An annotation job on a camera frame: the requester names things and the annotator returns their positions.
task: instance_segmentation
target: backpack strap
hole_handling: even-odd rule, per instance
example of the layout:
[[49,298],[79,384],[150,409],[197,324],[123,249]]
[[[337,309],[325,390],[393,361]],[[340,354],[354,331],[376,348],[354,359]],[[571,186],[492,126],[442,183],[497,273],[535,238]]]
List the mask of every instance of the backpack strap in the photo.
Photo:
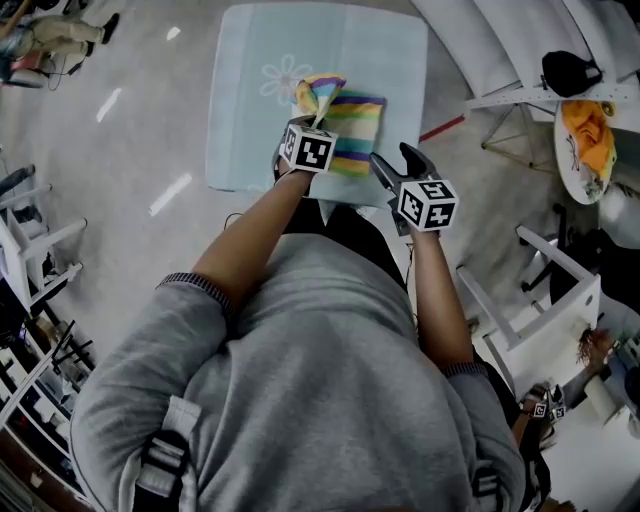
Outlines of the backpack strap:
[[502,512],[504,503],[500,493],[498,474],[484,461],[479,461],[472,485],[473,495],[481,512]]
[[162,430],[147,439],[140,454],[133,512],[180,510],[182,476],[189,464],[189,436],[201,412],[200,406],[171,397]]

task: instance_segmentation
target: light blue tablecloth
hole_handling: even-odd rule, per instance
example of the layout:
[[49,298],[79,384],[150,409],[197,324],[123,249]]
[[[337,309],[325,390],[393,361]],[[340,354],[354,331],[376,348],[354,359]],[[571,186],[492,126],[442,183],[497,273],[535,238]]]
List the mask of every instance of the light blue tablecloth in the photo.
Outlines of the light blue tablecloth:
[[[400,142],[417,145],[427,68],[419,19],[326,3],[229,8],[216,52],[206,174],[221,190],[269,189],[271,156],[290,117],[297,80],[338,72],[347,87],[387,98],[376,151],[404,171]],[[321,175],[311,196],[387,207],[375,176]]]

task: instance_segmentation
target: white shelf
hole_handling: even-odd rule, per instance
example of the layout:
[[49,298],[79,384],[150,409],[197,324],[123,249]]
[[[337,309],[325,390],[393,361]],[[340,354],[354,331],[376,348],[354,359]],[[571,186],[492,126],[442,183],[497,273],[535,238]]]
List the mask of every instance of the white shelf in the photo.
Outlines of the white shelf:
[[9,401],[5,404],[5,406],[0,411],[0,427],[2,427],[3,425],[6,425],[7,420],[15,410],[17,403],[24,396],[27,388],[35,382],[35,380],[38,378],[40,373],[47,367],[47,365],[51,361],[52,355],[53,355],[53,351],[50,351],[49,354],[36,365],[36,367],[31,371],[31,373],[27,376],[27,378],[20,383],[15,393],[11,395],[11,398],[9,399]]
[[564,50],[591,59],[578,26],[556,0],[475,0],[525,88],[541,83],[542,57]]
[[5,373],[11,378],[16,387],[20,386],[20,383],[24,382],[24,380],[27,378],[28,372],[24,369],[24,366],[22,366],[22,364],[10,348],[3,348],[0,349],[0,351],[2,351],[5,356],[3,357],[3,359],[9,360],[12,363],[10,368],[4,369]]
[[473,0],[412,0],[438,34],[476,98],[518,81],[495,33]]
[[44,462],[42,462],[42,460],[40,460],[40,458],[31,451],[31,449],[29,448],[29,446],[22,441],[22,439],[20,439],[20,436],[18,434],[16,434],[11,427],[9,427],[8,425],[5,425],[5,429],[7,430],[7,432],[9,433],[9,435],[11,435],[11,437],[13,437],[13,439],[15,440],[16,443],[18,443],[20,445],[20,447],[27,452],[27,454],[29,455],[29,457],[31,457],[42,469],[44,469],[47,473],[49,473],[53,478],[55,478],[65,489],[71,491],[76,497],[80,498],[83,501],[86,501],[86,498],[82,495],[82,493],[80,491],[78,491],[75,487],[73,487],[71,484],[69,484],[64,478],[62,478],[60,475],[58,475],[53,469],[51,469],[47,464],[45,464]]
[[31,416],[31,414],[29,414],[29,412],[27,412],[27,410],[24,407],[22,407],[22,404],[18,403],[18,409],[20,409],[20,412],[22,412],[22,414],[24,414],[27,417],[27,419],[31,422],[31,424],[38,429],[38,432],[40,432],[47,439],[47,441],[49,441],[53,446],[55,446],[58,449],[58,451],[62,455],[64,455],[67,459],[71,460],[71,457],[69,456],[69,453],[67,453],[67,450],[65,450],[56,441],[54,441],[54,439],[38,424],[35,418]]
[[0,400],[9,400],[9,398],[11,398],[11,394],[12,393],[9,388],[0,380]]

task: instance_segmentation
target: floor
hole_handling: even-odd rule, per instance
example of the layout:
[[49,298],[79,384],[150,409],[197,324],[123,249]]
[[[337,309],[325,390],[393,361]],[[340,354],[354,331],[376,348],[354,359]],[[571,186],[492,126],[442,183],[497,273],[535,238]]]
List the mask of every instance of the floor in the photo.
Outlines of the floor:
[[[254,200],[204,182],[211,73],[221,15],[230,3],[96,0],[86,21],[101,24],[113,12],[122,15],[109,46],[98,47],[55,92],[5,88],[0,94],[0,142],[9,167],[35,163],[36,181],[54,185],[41,205],[49,225],[88,219],[84,234],[62,254],[82,261],[84,269],[52,304],[94,340],[98,359],[118,345],[160,279],[189,269],[227,216]],[[357,3],[417,15],[408,0]],[[180,32],[168,40],[173,27]],[[424,131],[463,113],[470,95],[433,32],[427,83]],[[516,284],[531,254],[513,229],[525,223],[550,231],[550,205],[562,198],[562,187],[554,176],[480,148],[497,114],[474,112],[421,148],[462,200],[455,227],[442,236],[451,267],[467,264],[515,312],[527,302]],[[185,173],[191,183],[152,217],[150,205]],[[388,213],[379,211],[372,221],[406,269],[405,240]],[[469,316],[477,314],[461,292]]]

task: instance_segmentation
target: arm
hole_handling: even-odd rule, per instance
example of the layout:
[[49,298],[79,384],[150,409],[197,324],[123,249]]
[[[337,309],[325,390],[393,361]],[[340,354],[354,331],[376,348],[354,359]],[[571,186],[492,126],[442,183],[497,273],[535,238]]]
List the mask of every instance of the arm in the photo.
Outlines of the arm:
[[128,459],[161,428],[171,396],[184,396],[227,336],[221,305],[187,283],[158,287],[134,325],[91,373],[71,419],[69,454],[96,510],[118,509]]
[[471,363],[471,336],[438,235],[413,231],[411,236],[420,348],[440,369],[453,363]]
[[202,255],[193,273],[216,285],[238,306],[262,271],[314,174],[284,176],[229,226]]
[[576,506],[570,501],[560,503],[553,498],[547,498],[539,512],[576,512],[576,510]]
[[513,434],[513,437],[516,440],[516,444],[518,446],[520,446],[520,443],[522,442],[522,436],[524,435],[524,431],[527,429],[527,425],[529,424],[530,419],[531,418],[529,417],[529,415],[523,412],[520,414],[520,416],[518,416],[518,419],[513,424],[513,427],[511,427],[511,433]]
[[31,0],[24,0],[22,5],[18,7],[18,10],[9,18],[2,28],[0,28],[0,39],[7,37],[11,31],[16,28],[16,25],[20,21],[20,18],[24,16],[24,13],[27,12],[27,9],[31,5]]
[[525,466],[489,379],[477,372],[459,373],[447,380],[464,404],[471,423],[476,441],[476,470],[492,468],[500,482],[501,510],[519,510],[526,487]]

